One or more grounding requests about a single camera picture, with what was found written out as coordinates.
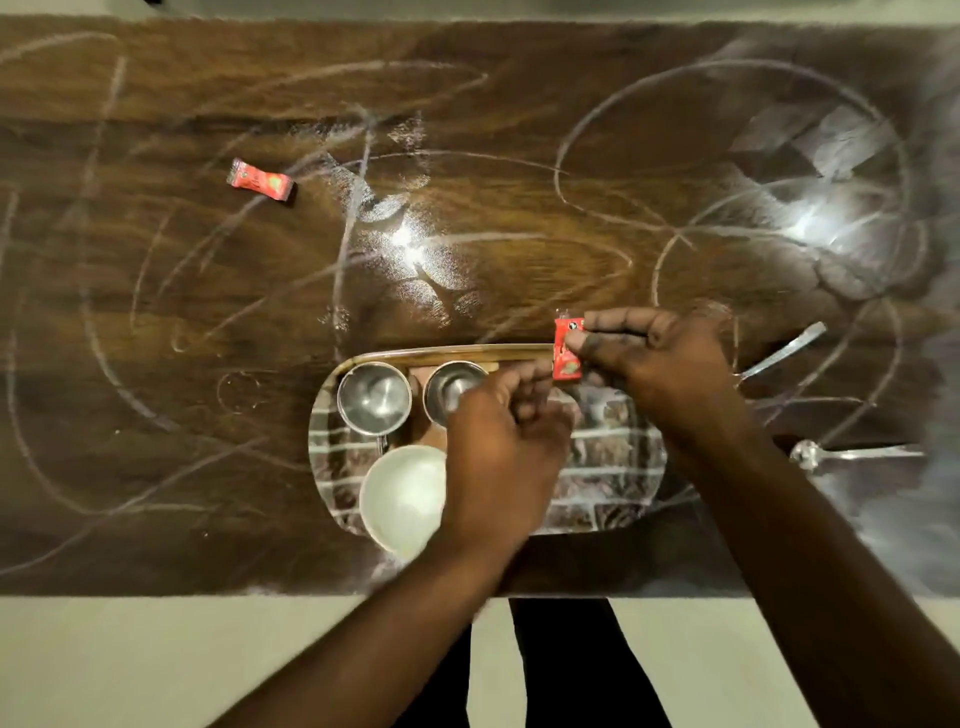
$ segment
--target forearm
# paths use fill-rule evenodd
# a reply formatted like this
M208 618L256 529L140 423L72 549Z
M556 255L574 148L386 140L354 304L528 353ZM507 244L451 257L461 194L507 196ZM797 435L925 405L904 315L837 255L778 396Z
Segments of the forearm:
M695 485L822 725L960 716L956 652L751 414L727 408L695 460Z
M499 583L506 559L437 536L397 579L216 728L389 726Z

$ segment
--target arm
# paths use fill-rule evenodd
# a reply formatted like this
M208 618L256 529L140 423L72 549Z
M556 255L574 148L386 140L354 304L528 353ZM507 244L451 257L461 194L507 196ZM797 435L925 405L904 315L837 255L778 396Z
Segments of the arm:
M756 421L714 314L588 314L587 329L616 335L566 343L662 430L821 725L958 724L960 657Z
M464 395L447 432L444 514L426 549L216 728L394 723L543 521L572 428L570 413L544 401L550 371L530 362Z

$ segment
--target hand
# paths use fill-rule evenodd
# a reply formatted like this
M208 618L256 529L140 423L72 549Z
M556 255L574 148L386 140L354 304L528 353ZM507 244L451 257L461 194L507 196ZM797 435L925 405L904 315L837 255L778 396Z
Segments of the hand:
M447 430L441 539L480 547L506 566L543 524L575 417L547 400L551 374L549 359L524 362L460 399Z
M725 420L747 413L717 337L729 318L717 304L686 316L662 308L612 308L588 313L587 332L571 331L566 345L584 362L587 381L624 389L669 448L699 442Z

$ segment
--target person's right hand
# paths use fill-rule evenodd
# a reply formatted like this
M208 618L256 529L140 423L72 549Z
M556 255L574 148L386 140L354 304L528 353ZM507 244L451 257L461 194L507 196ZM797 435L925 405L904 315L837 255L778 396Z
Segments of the person's right hand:
M587 382L624 389L668 446L683 447L748 411L717 335L729 316L717 305L685 316L662 308L592 311L586 331L571 331L566 345L583 361Z

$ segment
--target person's left hand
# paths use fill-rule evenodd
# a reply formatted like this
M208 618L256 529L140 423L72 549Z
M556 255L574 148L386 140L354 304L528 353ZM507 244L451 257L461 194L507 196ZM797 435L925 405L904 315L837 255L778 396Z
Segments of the person's left hand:
M575 418L547 400L551 373L549 359L523 362L461 397L447 429L441 538L509 560L543 524Z

